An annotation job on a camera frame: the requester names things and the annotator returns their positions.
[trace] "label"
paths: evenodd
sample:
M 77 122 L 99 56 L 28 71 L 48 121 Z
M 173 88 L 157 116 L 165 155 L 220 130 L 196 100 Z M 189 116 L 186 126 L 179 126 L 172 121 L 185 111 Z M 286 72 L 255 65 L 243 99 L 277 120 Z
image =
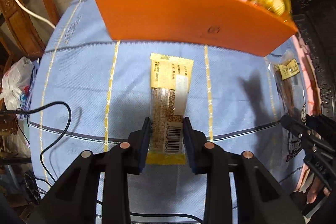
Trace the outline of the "label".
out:
M 302 111 L 301 111 L 301 121 L 303 123 L 306 123 L 307 121 L 307 112 L 306 112 L 306 103 L 303 105 L 302 107 Z
M 188 77 L 176 75 L 174 115 L 184 116 L 188 98 Z
M 179 153 L 182 149 L 182 122 L 165 122 L 163 153 Z
M 287 65 L 278 65 L 282 80 L 297 75 L 300 72 L 299 66 L 295 59 L 291 60 Z
M 176 76 L 188 78 L 188 92 L 193 60 L 162 54 L 151 54 L 151 88 L 175 90 Z
M 301 152 L 301 140 L 288 131 L 288 155 L 286 161 L 293 159 Z

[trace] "white cable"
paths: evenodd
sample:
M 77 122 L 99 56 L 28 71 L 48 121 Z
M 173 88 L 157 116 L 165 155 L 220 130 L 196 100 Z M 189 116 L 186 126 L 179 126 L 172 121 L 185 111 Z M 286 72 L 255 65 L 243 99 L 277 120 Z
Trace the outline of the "white cable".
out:
M 19 2 L 19 0 L 15 0 L 15 2 L 21 7 L 22 10 L 24 10 L 25 12 L 27 12 L 28 14 L 32 15 L 33 17 L 36 17 L 39 20 L 44 21 L 45 23 L 47 23 L 48 25 L 50 25 L 53 29 L 55 29 L 55 25 L 52 24 L 49 20 L 45 19 L 44 17 L 41 17 L 35 13 L 33 13 L 32 11 L 28 10 L 26 7 L 24 7 L 21 2 Z

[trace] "metal screw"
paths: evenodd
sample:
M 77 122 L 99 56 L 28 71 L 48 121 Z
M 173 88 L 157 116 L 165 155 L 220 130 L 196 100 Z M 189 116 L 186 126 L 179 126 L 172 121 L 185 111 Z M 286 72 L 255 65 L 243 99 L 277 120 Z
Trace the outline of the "metal screw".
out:
M 91 151 L 89 151 L 89 150 L 85 150 L 85 151 L 83 151 L 83 152 L 81 153 L 81 156 L 82 156 L 83 158 L 88 158 L 88 157 L 91 156 Z
M 243 156 L 244 156 L 245 158 L 247 158 L 247 159 L 250 159 L 250 158 L 253 157 L 253 153 L 250 152 L 250 151 L 244 151 L 244 152 L 243 152 Z
M 206 143 L 204 144 L 204 147 L 205 147 L 206 149 L 213 149 L 213 148 L 215 147 L 215 144 L 212 143 L 212 142 L 206 142 Z
M 129 148 L 131 145 L 128 142 L 122 142 L 121 144 L 119 144 L 120 148 L 122 149 L 127 149 Z

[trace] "snack bar wrapper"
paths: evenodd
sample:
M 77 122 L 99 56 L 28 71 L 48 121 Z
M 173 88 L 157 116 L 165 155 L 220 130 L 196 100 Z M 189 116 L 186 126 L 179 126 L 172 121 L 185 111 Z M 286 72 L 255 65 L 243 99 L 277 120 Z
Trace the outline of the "snack bar wrapper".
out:
M 183 118 L 194 61 L 151 54 L 152 135 L 148 164 L 185 164 Z

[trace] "orange box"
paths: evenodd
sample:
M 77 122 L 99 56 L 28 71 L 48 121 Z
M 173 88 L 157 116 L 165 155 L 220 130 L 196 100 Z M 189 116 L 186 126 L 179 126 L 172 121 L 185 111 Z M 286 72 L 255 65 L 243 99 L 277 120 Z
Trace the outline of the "orange box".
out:
M 297 29 L 240 0 L 96 0 L 112 39 L 207 44 L 265 56 Z

